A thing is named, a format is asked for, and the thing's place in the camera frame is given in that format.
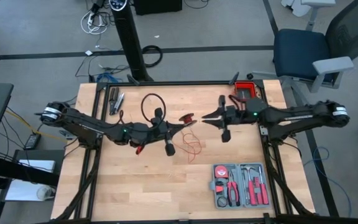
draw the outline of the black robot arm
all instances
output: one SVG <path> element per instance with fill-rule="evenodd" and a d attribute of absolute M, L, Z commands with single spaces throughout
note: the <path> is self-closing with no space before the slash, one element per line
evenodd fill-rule
<path fill-rule="evenodd" d="M 147 144 L 164 140 L 165 151 L 168 156 L 175 153 L 172 144 L 172 137 L 183 128 L 193 124 L 171 124 L 163 120 L 163 111 L 157 108 L 154 111 L 154 118 L 150 121 L 152 127 L 144 123 L 123 123 L 109 124 L 78 110 L 70 108 L 67 103 L 53 102 L 49 103 L 41 116 L 43 124 L 48 126 L 64 128 L 70 133 L 78 136 L 80 145 L 88 148 L 97 148 L 102 135 L 105 135 L 110 141 L 123 146 L 130 144 L 137 147 L 136 154 L 140 153 Z"/>
<path fill-rule="evenodd" d="M 322 126 L 341 128 L 350 120 L 345 107 L 333 101 L 319 101 L 314 105 L 278 109 L 266 105 L 259 98 L 252 98 L 247 100 L 245 110 L 239 110 L 235 106 L 225 106 L 225 103 L 225 98 L 221 95 L 219 108 L 215 112 L 203 116 L 204 119 L 221 117 L 203 122 L 223 129 L 223 142 L 230 141 L 231 135 L 227 126 L 233 124 L 258 122 L 267 129 L 269 141 L 280 143 L 291 134 Z M 284 121 L 295 122 L 280 125 Z"/>

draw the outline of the tool kit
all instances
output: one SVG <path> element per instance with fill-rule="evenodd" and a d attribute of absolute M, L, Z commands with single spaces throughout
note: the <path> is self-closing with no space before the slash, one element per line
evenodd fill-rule
<path fill-rule="evenodd" d="M 270 205 L 261 163 L 215 164 L 211 190 L 219 209 L 265 208 Z"/>

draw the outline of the desk control panel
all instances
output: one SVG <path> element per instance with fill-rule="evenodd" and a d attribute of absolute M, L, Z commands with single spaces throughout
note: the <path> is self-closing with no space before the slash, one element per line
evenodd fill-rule
<path fill-rule="evenodd" d="M 121 11 L 126 5 L 128 0 L 109 0 L 110 7 L 114 11 Z"/>

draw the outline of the office chair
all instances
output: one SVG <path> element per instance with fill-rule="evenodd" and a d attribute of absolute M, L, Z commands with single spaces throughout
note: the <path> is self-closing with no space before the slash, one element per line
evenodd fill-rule
<path fill-rule="evenodd" d="M 350 3 L 331 21 L 326 35 L 309 30 L 278 31 L 274 40 L 273 58 L 276 73 L 252 72 L 247 77 L 278 77 L 282 85 L 290 85 L 305 99 L 294 81 L 307 84 L 311 93 L 316 93 L 321 86 L 339 88 L 343 73 L 354 67 L 352 60 L 356 57 L 358 0 Z"/>

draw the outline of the screwdriver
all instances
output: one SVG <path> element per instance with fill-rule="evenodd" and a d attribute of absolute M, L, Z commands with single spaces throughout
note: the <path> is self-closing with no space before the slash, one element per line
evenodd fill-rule
<path fill-rule="evenodd" d="M 241 173 L 242 173 L 242 179 L 244 180 L 242 183 L 244 184 L 244 191 L 246 193 L 246 205 L 249 204 L 249 198 L 248 198 L 248 193 L 247 193 L 247 187 L 246 187 L 246 175 L 244 173 L 244 170 L 241 167 Z"/>
<path fill-rule="evenodd" d="M 262 190 L 262 200 L 264 202 L 264 205 L 269 204 L 269 198 L 267 197 L 267 191 L 266 191 L 266 185 L 264 184 L 263 178 L 262 178 L 262 169 L 259 166 L 259 175 L 260 175 L 260 188 Z"/>
<path fill-rule="evenodd" d="M 254 183 L 252 182 L 250 170 L 254 169 L 252 167 L 246 167 L 248 172 L 248 191 L 249 191 L 249 197 L 251 201 L 251 205 L 256 205 L 256 199 L 255 199 L 255 191 L 254 191 Z"/>

